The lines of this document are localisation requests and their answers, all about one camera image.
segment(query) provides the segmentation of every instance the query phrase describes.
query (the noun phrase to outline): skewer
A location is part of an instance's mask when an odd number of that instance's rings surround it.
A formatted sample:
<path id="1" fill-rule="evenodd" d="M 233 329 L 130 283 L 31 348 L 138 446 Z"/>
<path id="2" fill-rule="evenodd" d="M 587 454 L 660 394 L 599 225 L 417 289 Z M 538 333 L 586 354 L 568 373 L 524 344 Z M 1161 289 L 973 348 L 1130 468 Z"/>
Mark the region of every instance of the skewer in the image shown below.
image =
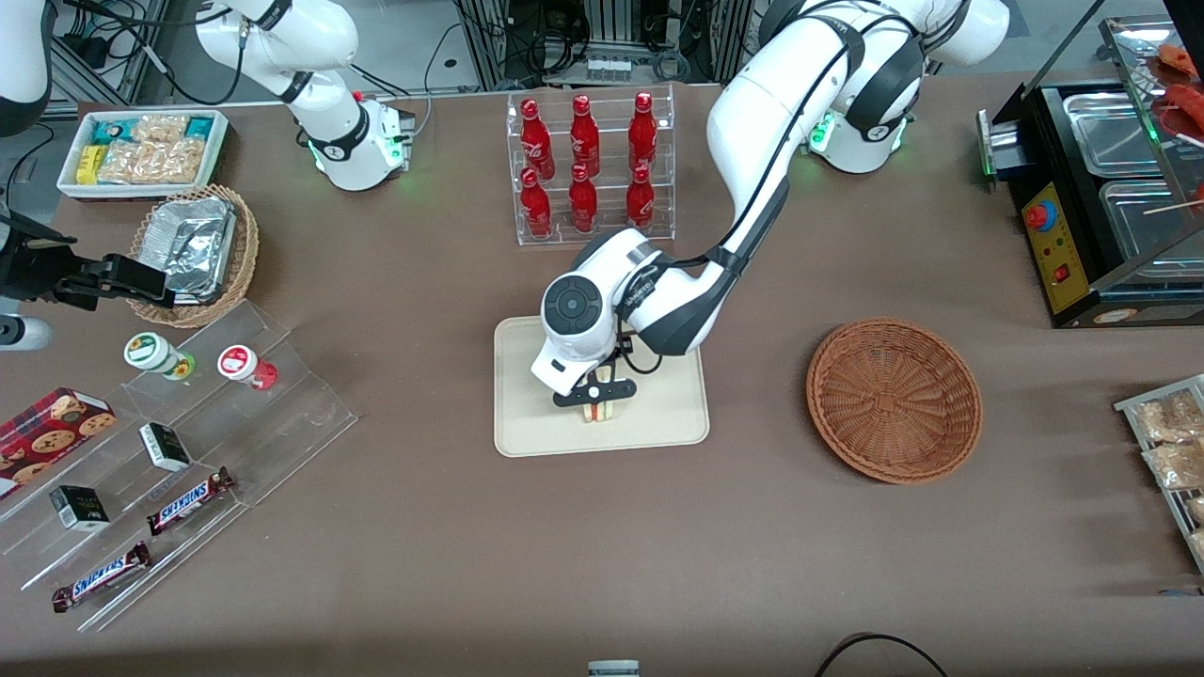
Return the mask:
<path id="1" fill-rule="evenodd" d="M 1169 212 L 1171 210 L 1181 210 L 1184 207 L 1194 207 L 1197 205 L 1204 205 L 1204 200 L 1192 200 L 1191 202 L 1182 202 L 1179 205 L 1170 205 L 1169 207 L 1158 207 L 1156 210 L 1147 210 L 1141 212 L 1141 216 L 1157 214 L 1162 212 Z"/>

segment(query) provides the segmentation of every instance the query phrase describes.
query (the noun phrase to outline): red bottle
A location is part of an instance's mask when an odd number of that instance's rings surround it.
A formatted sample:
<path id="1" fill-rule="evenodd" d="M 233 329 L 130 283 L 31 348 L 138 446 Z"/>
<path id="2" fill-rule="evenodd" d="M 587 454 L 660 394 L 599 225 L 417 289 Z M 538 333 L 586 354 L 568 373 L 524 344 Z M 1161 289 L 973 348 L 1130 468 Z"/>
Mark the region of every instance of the red bottle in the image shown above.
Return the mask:
<path id="1" fill-rule="evenodd" d="M 598 192 L 590 181 L 585 163 L 573 165 L 573 186 L 568 188 L 568 204 L 573 208 L 573 228 L 578 232 L 594 232 L 598 217 Z"/>
<path id="2" fill-rule="evenodd" d="M 653 117 L 653 95 L 648 92 L 636 94 L 636 114 L 627 128 L 627 146 L 631 171 L 641 164 L 651 167 L 656 161 L 656 118 Z"/>
<path id="3" fill-rule="evenodd" d="M 556 175 L 556 163 L 551 159 L 548 125 L 539 119 L 539 105 L 535 99 L 524 99 L 519 108 L 523 111 L 523 154 L 527 165 L 539 172 L 539 178 L 550 181 Z"/>
<path id="4" fill-rule="evenodd" d="M 627 225 L 641 230 L 653 222 L 653 200 L 656 193 L 648 183 L 648 165 L 639 165 L 632 172 L 635 181 L 627 187 Z"/>
<path id="5" fill-rule="evenodd" d="M 590 114 L 590 98 L 584 94 L 573 96 L 573 126 L 568 137 L 573 142 L 573 161 L 584 163 L 590 176 L 597 176 L 602 171 L 598 123 Z"/>
<path id="6" fill-rule="evenodd" d="M 531 237 L 545 240 L 551 236 L 551 205 L 548 202 L 548 194 L 539 186 L 539 175 L 535 169 L 523 167 L 519 178 L 523 181 L 519 201 L 523 202 L 523 216 L 526 217 Z"/>

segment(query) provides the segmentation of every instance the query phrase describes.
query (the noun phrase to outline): plastic jar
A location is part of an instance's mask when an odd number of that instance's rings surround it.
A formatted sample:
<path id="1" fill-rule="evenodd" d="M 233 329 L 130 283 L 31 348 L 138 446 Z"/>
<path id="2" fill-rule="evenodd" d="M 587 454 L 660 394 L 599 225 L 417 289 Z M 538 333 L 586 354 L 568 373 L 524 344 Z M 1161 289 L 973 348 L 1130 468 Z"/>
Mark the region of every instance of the plastic jar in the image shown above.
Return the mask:
<path id="1" fill-rule="evenodd" d="M 125 343 L 125 363 L 135 369 L 161 373 L 169 381 L 183 381 L 196 369 L 193 355 L 175 347 L 153 331 L 143 331 Z"/>

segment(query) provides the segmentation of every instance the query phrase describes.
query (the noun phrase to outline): red button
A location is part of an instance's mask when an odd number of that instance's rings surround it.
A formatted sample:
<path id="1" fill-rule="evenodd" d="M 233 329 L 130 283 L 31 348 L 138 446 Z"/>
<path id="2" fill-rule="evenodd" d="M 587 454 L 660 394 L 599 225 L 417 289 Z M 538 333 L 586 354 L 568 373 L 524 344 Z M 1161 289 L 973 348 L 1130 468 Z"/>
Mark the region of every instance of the red button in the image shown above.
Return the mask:
<path id="1" fill-rule="evenodd" d="M 1045 222 L 1049 220 L 1049 218 L 1050 218 L 1049 211 L 1046 211 L 1045 207 L 1043 207 L 1041 205 L 1037 205 L 1029 207 L 1028 211 L 1025 212 L 1025 225 L 1032 228 L 1033 230 L 1037 230 L 1043 225 L 1045 225 Z"/>

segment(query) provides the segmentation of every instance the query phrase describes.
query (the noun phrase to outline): wicker basket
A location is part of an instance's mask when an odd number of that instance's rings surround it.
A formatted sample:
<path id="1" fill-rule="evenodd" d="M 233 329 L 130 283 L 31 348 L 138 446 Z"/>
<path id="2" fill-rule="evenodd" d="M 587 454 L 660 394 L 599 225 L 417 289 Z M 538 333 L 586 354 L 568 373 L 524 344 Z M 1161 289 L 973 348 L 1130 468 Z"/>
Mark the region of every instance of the wicker basket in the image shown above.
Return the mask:
<path id="1" fill-rule="evenodd" d="M 982 430 L 982 398 L 962 358 L 891 318 L 854 322 L 824 340 L 807 370 L 807 407 L 838 457 L 895 484 L 951 473 Z"/>
<path id="2" fill-rule="evenodd" d="M 235 224 L 234 242 L 230 245 L 230 261 L 226 264 L 225 279 L 223 281 L 222 298 L 209 306 L 176 306 L 175 308 L 161 308 L 150 304 L 132 301 L 129 304 L 138 317 L 147 322 L 166 324 L 177 329 L 196 329 L 224 316 L 247 295 L 250 287 L 250 278 L 255 273 L 255 255 L 259 254 L 259 226 L 255 225 L 255 214 L 250 213 L 247 204 L 237 193 L 223 186 L 206 186 L 172 195 L 171 201 L 200 200 L 201 198 L 222 198 L 229 201 L 238 211 L 238 220 Z M 142 237 L 147 234 L 147 225 L 150 223 L 148 213 L 142 219 L 142 226 L 134 235 L 134 245 L 130 246 L 130 258 L 137 259 L 142 251 Z"/>

